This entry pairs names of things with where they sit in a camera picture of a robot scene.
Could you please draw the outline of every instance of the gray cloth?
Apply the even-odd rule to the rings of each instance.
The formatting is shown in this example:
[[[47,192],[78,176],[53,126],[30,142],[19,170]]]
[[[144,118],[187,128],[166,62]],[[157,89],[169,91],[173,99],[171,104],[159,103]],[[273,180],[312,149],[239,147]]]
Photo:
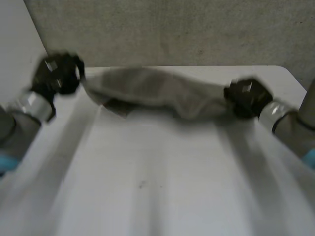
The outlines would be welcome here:
[[[82,85],[98,104],[115,99],[128,104],[170,107],[186,120],[216,118],[228,109],[223,86],[150,68],[111,69],[82,81]]]

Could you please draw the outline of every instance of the white wall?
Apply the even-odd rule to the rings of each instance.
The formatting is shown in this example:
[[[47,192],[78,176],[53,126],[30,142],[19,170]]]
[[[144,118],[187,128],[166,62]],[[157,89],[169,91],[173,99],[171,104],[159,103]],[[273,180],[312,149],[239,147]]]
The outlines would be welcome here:
[[[45,48],[23,0],[0,1],[0,104],[29,86]]]

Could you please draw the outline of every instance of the blue part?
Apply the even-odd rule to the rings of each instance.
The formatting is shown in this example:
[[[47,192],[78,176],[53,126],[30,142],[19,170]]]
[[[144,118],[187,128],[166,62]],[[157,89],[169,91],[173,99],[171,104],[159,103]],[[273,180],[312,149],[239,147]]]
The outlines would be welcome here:
[[[315,170],[315,149],[310,150],[303,158],[302,161]]]
[[[0,155],[0,172],[13,171],[19,165],[19,161],[11,156]]]

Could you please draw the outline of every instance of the white table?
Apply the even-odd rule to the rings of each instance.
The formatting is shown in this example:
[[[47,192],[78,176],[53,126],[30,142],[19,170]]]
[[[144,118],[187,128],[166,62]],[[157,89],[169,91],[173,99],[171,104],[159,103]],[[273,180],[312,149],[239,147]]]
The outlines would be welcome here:
[[[278,66],[160,68],[224,85],[257,75],[296,106],[306,93]],[[1,235],[315,235],[314,173],[257,122],[183,125],[145,111],[125,120],[83,91],[56,106],[0,185]]]

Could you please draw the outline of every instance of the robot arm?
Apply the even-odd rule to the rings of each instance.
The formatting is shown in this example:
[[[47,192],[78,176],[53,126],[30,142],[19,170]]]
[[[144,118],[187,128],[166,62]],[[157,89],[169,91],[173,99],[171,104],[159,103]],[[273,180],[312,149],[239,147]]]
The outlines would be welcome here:
[[[0,107],[0,175],[13,171],[24,158],[41,124],[55,115],[56,94],[73,94],[84,77],[84,64],[77,56],[56,54],[42,59],[32,81],[4,109]]]
[[[256,79],[231,83],[224,89],[224,96],[234,104],[238,117],[258,117],[263,126],[315,169],[315,80],[299,110],[274,99]]]

